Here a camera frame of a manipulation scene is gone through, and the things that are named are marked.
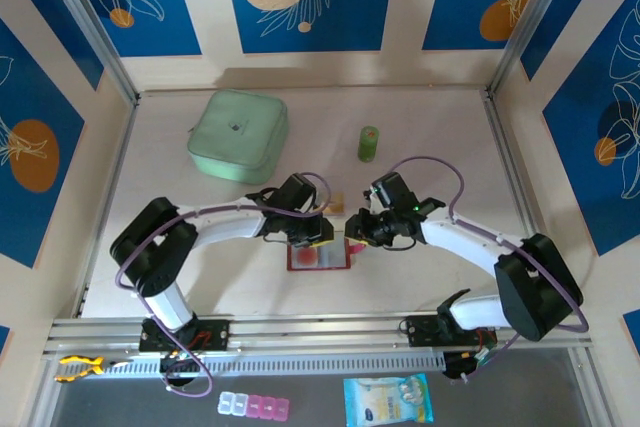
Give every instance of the blue packet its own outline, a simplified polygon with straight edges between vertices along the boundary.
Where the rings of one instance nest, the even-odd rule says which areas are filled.
[[[380,379],[345,379],[347,427],[398,422],[433,422],[425,374]]]

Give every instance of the robotic arm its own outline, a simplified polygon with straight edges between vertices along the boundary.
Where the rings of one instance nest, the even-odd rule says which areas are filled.
[[[437,315],[420,327],[428,334],[423,335],[423,342],[412,345],[469,345],[469,332],[496,327],[512,327],[526,339],[538,341],[572,312],[557,285],[576,305],[582,303],[575,280],[553,242],[544,235],[520,239],[501,234],[458,216],[439,200],[419,201],[396,172],[373,182],[365,198],[370,208],[360,209],[347,221],[347,238],[372,247],[391,248],[396,237],[407,237],[463,257],[496,279],[497,294],[472,296],[469,290],[463,290],[447,299]],[[155,317],[181,342],[191,345],[203,331],[213,332],[212,327],[204,325],[207,321],[197,318],[176,283],[191,249],[278,232],[285,233],[294,246],[331,241],[333,227],[328,220],[321,213],[303,213],[314,207],[315,199],[315,186],[303,175],[294,174],[280,188],[264,189],[230,204],[202,209],[201,213],[217,215],[208,216],[198,230],[178,214],[176,206],[166,198],[158,198],[116,239],[111,255],[121,267],[128,265],[125,275]],[[163,230],[162,241],[150,241],[158,229]],[[537,275],[536,264],[544,266],[556,286]],[[155,322],[149,319],[143,324],[145,332],[153,328],[150,324]],[[175,347],[157,329],[149,331],[151,335],[156,342],[146,350]]]
[[[386,248],[397,236],[409,237],[414,243],[448,250],[496,279],[495,295],[471,296],[464,290],[439,307],[435,334],[443,341],[485,327],[512,327],[524,338],[539,341],[565,319],[571,306],[543,276],[534,275],[537,269],[531,258],[577,305],[582,304],[578,285],[548,237],[502,234],[464,219],[439,200],[419,201],[396,172],[373,182],[364,195],[371,207],[347,221],[346,237]]]
[[[316,197],[316,187],[304,176],[294,174],[280,188],[202,209],[217,215],[206,217],[199,230],[180,218],[178,207],[160,197],[151,201],[115,240],[111,256],[122,266],[153,232],[173,222],[160,243],[154,239],[141,250],[125,275],[153,314],[180,340],[190,342],[199,331],[199,321],[176,283],[189,252],[213,242],[278,232],[284,232],[287,242],[294,246],[330,242],[333,226],[321,214],[292,217],[283,213],[310,210]]]

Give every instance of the gray floor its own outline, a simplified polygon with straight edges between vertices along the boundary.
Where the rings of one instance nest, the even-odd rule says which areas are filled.
[[[562,350],[507,352],[468,385],[451,385],[439,373],[429,373],[427,377],[435,414],[433,425],[438,427],[589,425],[568,355]],[[227,390],[289,398],[289,421],[282,424],[288,427],[339,427],[345,425],[342,378],[336,375],[220,378],[214,392],[204,399],[171,395],[155,379],[84,379],[63,387],[53,425],[281,425],[219,415],[218,396]]]

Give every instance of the white table surface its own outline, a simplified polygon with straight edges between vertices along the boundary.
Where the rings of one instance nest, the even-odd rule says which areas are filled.
[[[354,87],[265,91],[289,107],[290,133],[272,179],[314,171],[345,192],[347,215],[364,206],[361,193],[396,161],[434,155],[464,174],[467,191],[457,210],[472,219],[522,234],[499,152],[477,90]],[[138,300],[117,289],[109,246],[153,198],[174,204],[231,201],[264,186],[247,186],[200,173],[188,155],[189,130],[211,92],[143,97],[111,205],[83,317],[144,314]],[[379,127],[372,163],[356,156],[360,128]],[[419,198],[448,202],[457,180],[446,168],[416,161],[400,169]],[[200,314],[319,314],[433,308],[460,289],[491,285],[481,269],[439,249],[409,252],[368,248],[346,271],[288,272],[286,247],[238,239],[194,250],[178,283]]]

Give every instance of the green lunch box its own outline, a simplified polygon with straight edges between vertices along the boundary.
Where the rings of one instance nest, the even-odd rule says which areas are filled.
[[[288,131],[287,106],[280,99],[221,90],[209,100],[187,148],[205,174],[263,184],[276,168]]]

